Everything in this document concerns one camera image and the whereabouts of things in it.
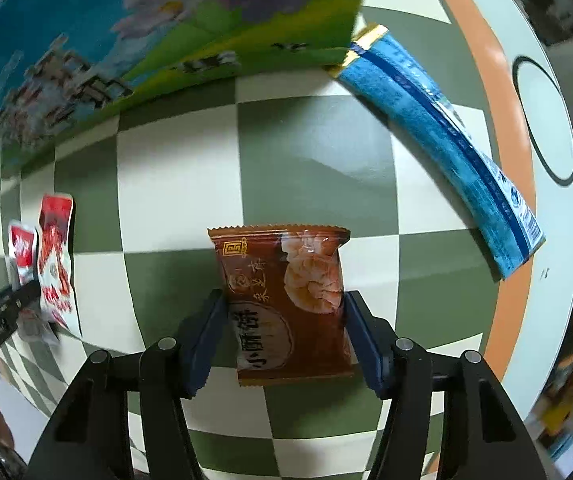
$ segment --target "box with flower print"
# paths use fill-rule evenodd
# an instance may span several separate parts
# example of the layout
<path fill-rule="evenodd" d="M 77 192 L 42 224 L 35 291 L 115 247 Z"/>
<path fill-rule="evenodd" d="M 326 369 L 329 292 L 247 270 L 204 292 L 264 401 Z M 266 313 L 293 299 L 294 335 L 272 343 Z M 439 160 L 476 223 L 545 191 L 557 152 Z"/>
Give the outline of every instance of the box with flower print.
<path fill-rule="evenodd" d="M 0 0 L 4 161 L 188 86 L 341 62 L 360 1 Z"/>

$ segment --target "screw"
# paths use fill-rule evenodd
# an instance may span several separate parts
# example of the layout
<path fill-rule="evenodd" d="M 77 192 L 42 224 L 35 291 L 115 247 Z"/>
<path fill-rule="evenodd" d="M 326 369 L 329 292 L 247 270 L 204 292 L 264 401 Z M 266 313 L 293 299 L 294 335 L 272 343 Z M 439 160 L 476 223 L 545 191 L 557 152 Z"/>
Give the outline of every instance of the screw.
<path fill-rule="evenodd" d="M 465 352 L 465 359 L 466 359 L 468 362 L 470 362 L 470 363 L 476 365 L 476 364 L 478 364 L 480 361 L 483 360 L 483 357 L 482 357 L 480 354 L 478 354 L 478 352 L 476 352 L 475 350 L 467 350 L 467 351 Z"/>
<path fill-rule="evenodd" d="M 409 351 L 413 348 L 413 341 L 411 341 L 408 337 L 401 337 L 396 340 L 395 345 L 400 350 Z"/>
<path fill-rule="evenodd" d="M 175 339 L 172 337 L 165 337 L 164 339 L 160 339 L 158 341 L 158 348 L 160 350 L 170 350 L 175 346 Z"/>
<path fill-rule="evenodd" d="M 108 353 L 105 350 L 96 350 L 90 355 L 90 361 L 93 364 L 99 365 L 108 357 Z"/>

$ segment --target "blue gripper pad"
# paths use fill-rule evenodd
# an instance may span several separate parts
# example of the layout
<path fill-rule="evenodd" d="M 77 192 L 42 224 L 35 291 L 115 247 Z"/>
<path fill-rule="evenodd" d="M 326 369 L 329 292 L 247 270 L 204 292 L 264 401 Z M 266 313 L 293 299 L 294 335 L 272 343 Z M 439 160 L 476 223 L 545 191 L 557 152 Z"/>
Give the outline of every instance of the blue gripper pad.
<path fill-rule="evenodd" d="M 391 398 L 394 380 L 393 349 L 397 339 L 386 319 L 374 317 L 357 290 L 345 292 L 344 309 L 351 344 L 367 386 L 378 398 Z"/>
<path fill-rule="evenodd" d="M 228 308 L 221 290 L 214 289 L 202 308 L 186 318 L 176 333 L 180 346 L 182 386 L 187 398 L 195 396 L 206 384 L 211 361 L 228 321 Z"/>

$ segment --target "green and white checkered pattern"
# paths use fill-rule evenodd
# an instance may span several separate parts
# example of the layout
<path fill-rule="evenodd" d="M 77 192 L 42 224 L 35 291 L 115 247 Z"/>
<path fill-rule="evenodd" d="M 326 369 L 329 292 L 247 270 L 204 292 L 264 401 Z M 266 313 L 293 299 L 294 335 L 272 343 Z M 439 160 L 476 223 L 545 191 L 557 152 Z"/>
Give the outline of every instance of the green and white checkered pattern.
<path fill-rule="evenodd" d="M 404 44 L 496 161 L 481 78 L 443 0 L 364 0 L 364 19 Z M 0 350 L 17 388 L 49 415 L 95 348 L 142 351 L 220 286 L 209 227 L 337 224 L 345 286 L 428 349 L 484 349 L 498 278 L 465 206 L 408 134 L 322 70 L 221 80 L 163 96 L 0 178 L 0 287 L 13 218 L 35 224 L 42 195 L 76 203 L 71 250 L 84 342 L 14 336 Z M 183 401 L 214 480 L 366 476 L 389 403 L 352 378 L 238 386 L 225 334 L 206 386 Z M 146 469 L 137 395 L 134 463 Z M 435 394 L 428 462 L 439 449 Z"/>

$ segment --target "red snack package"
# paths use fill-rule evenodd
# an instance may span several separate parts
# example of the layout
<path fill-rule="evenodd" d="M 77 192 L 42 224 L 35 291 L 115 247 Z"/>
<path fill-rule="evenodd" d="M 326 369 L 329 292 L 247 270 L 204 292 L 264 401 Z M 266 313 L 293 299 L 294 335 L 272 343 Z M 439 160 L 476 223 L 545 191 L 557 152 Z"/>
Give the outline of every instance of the red snack package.
<path fill-rule="evenodd" d="M 73 198 L 70 195 L 44 195 L 40 211 L 42 247 L 38 258 L 40 305 L 49 320 L 81 337 L 68 248 L 72 217 Z"/>
<path fill-rule="evenodd" d="M 17 220 L 9 222 L 9 272 L 14 288 L 34 278 L 33 266 L 38 258 L 38 232 Z M 26 342 L 45 341 L 57 345 L 58 339 L 42 319 L 40 305 L 26 306 L 18 316 L 18 335 Z"/>

